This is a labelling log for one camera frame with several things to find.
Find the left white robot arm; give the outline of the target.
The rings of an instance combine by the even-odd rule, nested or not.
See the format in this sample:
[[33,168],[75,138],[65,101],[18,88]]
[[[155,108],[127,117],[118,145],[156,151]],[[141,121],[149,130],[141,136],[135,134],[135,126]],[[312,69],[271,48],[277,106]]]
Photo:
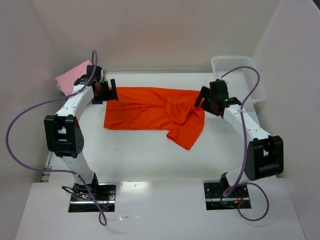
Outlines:
[[85,139],[79,119],[89,103],[117,101],[116,82],[105,80],[105,71],[100,66],[88,65],[86,74],[74,82],[71,95],[60,110],[44,119],[47,147],[73,172],[78,192],[87,193],[85,185],[88,185],[92,193],[98,195],[101,191],[98,178],[83,154]]

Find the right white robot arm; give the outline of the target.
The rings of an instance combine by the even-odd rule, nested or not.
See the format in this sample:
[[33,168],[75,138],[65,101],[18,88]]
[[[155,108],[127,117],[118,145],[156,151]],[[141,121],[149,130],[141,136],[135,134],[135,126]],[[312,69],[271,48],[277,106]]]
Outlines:
[[204,111],[223,118],[244,140],[244,162],[234,171],[221,175],[225,189],[284,171],[284,141],[262,129],[245,111],[240,100],[230,97],[225,81],[216,80],[203,86],[194,103]]

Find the orange t shirt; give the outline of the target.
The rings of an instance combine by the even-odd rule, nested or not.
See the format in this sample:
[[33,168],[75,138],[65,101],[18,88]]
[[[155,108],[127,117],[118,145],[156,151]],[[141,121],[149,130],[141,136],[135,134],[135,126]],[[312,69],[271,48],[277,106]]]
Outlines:
[[198,90],[159,87],[119,87],[118,100],[106,104],[103,126],[108,130],[166,131],[167,138],[190,150],[205,125],[196,107]]

